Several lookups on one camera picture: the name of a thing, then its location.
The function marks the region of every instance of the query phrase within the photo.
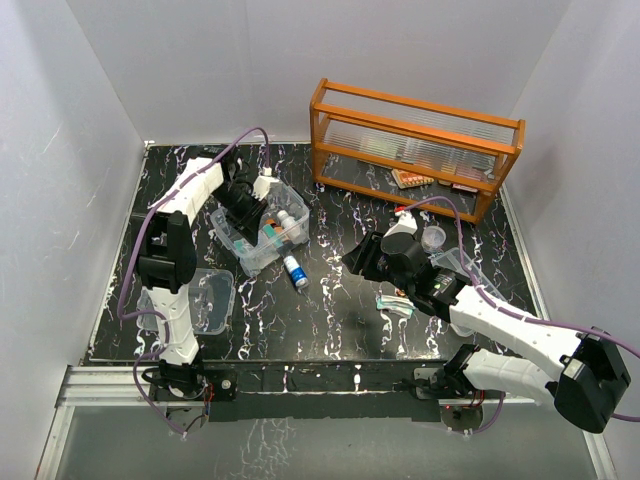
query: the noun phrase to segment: wooden shelf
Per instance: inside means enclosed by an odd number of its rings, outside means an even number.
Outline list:
[[[412,189],[383,191],[349,181],[349,174],[340,175],[335,169],[327,174],[329,155],[427,175],[478,191],[474,211],[464,213],[464,219],[473,223],[482,219],[524,143],[524,120],[469,112],[327,79],[316,88],[310,115],[315,181],[410,205],[416,201]],[[420,194],[420,198],[433,196],[428,191]],[[424,208],[453,216],[453,211],[444,206]]]

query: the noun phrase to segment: black marble table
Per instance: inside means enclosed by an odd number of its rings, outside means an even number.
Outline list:
[[[151,147],[145,159],[133,211],[145,212],[159,199],[182,171],[195,146]],[[210,147],[217,151],[219,147]],[[243,146],[245,160],[257,171],[264,148]],[[247,278],[236,259],[216,239],[209,215],[217,208],[211,198],[194,222],[193,238],[198,267],[226,269],[233,273],[237,289],[235,305],[226,331],[216,336],[200,335],[207,361],[407,361],[447,360],[463,342],[475,342],[501,351],[480,336],[458,337],[438,318],[420,312],[411,318],[376,310],[376,297],[393,294],[390,284],[376,284],[351,275],[341,256],[353,249],[369,229],[386,231],[394,204],[336,188],[316,185],[311,175],[310,146],[271,146],[274,173],[295,187],[312,207],[310,242],[295,250],[311,280],[298,294],[277,261],[256,278]],[[363,181],[386,182],[373,166],[360,166]],[[467,194],[457,202],[466,202]],[[452,219],[426,212],[415,214],[419,226],[425,222],[447,233],[445,250],[456,246]],[[107,301],[85,363],[129,363],[156,341],[156,334],[142,331],[135,323],[121,330],[116,317],[122,275],[129,261],[130,226],[118,256]],[[464,245],[469,256],[514,306],[533,312],[531,294],[519,260],[504,207],[498,197],[477,227],[464,223]],[[135,310],[140,281],[135,279],[126,311]]]

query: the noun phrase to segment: gray wall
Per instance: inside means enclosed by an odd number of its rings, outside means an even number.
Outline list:
[[[508,115],[569,0],[67,0],[138,132],[308,140],[318,81]]]
[[[32,478],[86,348],[142,141],[63,0],[0,1],[0,465]]]
[[[640,345],[640,4],[574,1],[513,116],[526,118],[508,179],[552,318]],[[640,415],[640,368],[618,411]],[[605,431],[620,478],[640,471],[638,425]]]

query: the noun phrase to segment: black marble surface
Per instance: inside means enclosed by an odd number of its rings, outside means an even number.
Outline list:
[[[134,201],[135,212],[145,212],[172,185],[194,146],[152,147]],[[253,169],[262,164],[264,148],[243,146]],[[198,267],[226,269],[236,281],[236,299],[227,330],[217,336],[200,335],[205,360],[379,360],[448,359],[463,342],[476,342],[494,351],[499,345],[487,339],[458,337],[446,323],[420,312],[411,318],[376,310],[376,296],[393,294],[390,284],[375,284],[349,274],[341,255],[353,249],[369,229],[385,231],[394,204],[336,188],[315,185],[311,175],[310,146],[272,145],[274,174],[295,187],[313,208],[310,242],[295,250],[311,286],[297,294],[279,260],[256,278],[247,278],[233,255],[216,239],[209,219],[217,208],[211,198],[193,226]],[[373,166],[360,165],[370,186],[387,182]],[[464,203],[467,194],[453,194]],[[445,250],[456,246],[453,220],[427,212],[415,214],[441,226],[447,233]],[[464,245],[485,275],[514,306],[533,312],[531,295],[498,198],[477,227],[464,223]],[[155,333],[126,323],[121,330],[116,317],[122,275],[129,261],[132,239],[127,229],[95,338],[85,363],[130,362],[157,341]],[[134,280],[126,311],[136,308],[140,282]]]

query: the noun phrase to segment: transparent plastic bin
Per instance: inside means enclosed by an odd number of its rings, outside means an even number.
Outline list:
[[[489,281],[484,273],[482,273],[478,266],[469,258],[469,256],[465,252],[462,252],[462,255],[464,257],[465,265],[469,270],[473,272],[478,281],[485,287],[485,291],[489,295],[506,302],[507,300],[502,296],[502,294],[493,285],[493,283]],[[448,268],[449,270],[454,270],[458,273],[466,275],[465,271],[462,269],[462,265],[460,265],[460,250],[458,248],[452,248],[442,255],[432,257],[431,264],[434,267]],[[453,328],[453,331],[461,337],[469,337],[474,333],[474,331],[469,328],[459,327],[457,325],[451,325],[451,328]]]
[[[235,299],[236,288],[231,272],[198,268],[189,282],[189,310],[194,332],[198,335],[219,335],[224,332]],[[138,310],[147,309],[153,309],[153,303],[149,294],[142,290]],[[142,315],[137,323],[138,328],[158,331],[155,315]]]
[[[255,277],[263,268],[278,259],[280,255],[276,250],[276,243],[282,242],[288,232],[299,229],[296,231],[298,235],[294,237],[296,241],[291,241],[294,247],[309,241],[309,209],[293,188],[282,182],[273,184],[269,189],[267,201],[269,206],[260,220],[258,244],[255,247],[227,223],[226,209],[219,208],[211,214],[216,236],[238,258],[244,273],[249,277]],[[268,238],[262,227],[269,219],[278,223],[277,213],[280,210],[286,210],[296,221],[282,233]]]

